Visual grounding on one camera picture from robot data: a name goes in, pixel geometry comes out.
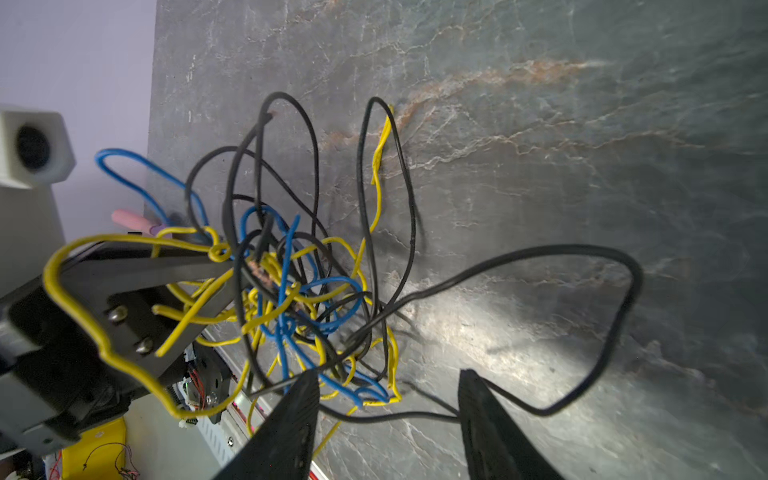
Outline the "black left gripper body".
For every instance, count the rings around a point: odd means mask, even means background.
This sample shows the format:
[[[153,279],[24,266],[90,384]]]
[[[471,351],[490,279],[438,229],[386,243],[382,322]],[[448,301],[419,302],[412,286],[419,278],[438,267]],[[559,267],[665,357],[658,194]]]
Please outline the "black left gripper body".
[[[106,366],[41,287],[1,298],[1,452],[44,456],[127,413],[147,391]]]

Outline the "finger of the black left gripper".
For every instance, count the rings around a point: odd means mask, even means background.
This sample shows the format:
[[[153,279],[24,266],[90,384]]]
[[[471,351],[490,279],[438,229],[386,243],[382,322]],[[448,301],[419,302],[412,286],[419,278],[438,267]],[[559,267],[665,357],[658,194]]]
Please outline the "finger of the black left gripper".
[[[231,266],[229,260],[216,263],[202,253],[167,253],[151,258],[147,248],[120,244],[99,248],[64,268],[59,280],[79,303],[103,318],[108,310],[132,297],[145,305],[154,300],[179,308],[183,302],[168,290],[169,284],[216,279]]]

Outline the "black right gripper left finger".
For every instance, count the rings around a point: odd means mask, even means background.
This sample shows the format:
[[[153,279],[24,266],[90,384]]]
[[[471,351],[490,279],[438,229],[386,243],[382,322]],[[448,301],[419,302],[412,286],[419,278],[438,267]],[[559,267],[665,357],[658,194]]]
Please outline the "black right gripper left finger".
[[[307,479],[320,400],[317,375],[300,375],[218,479]]]

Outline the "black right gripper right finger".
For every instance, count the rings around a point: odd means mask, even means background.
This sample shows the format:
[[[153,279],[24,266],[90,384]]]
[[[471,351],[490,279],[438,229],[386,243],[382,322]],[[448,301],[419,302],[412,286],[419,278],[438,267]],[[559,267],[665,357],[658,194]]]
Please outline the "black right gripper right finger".
[[[459,420],[472,479],[560,479],[480,376],[460,372]]]

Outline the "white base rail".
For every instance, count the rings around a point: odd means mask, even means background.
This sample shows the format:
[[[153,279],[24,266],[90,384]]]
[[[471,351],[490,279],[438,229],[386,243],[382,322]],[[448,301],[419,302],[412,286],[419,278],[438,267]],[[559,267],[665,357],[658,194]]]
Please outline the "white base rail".
[[[217,414],[180,423],[196,427],[218,464],[225,466],[266,421],[272,407],[263,399],[252,401],[245,393],[235,391],[238,371],[232,370],[214,348],[193,344],[185,349],[184,360],[187,374],[174,386],[181,409],[212,409],[230,401]]]

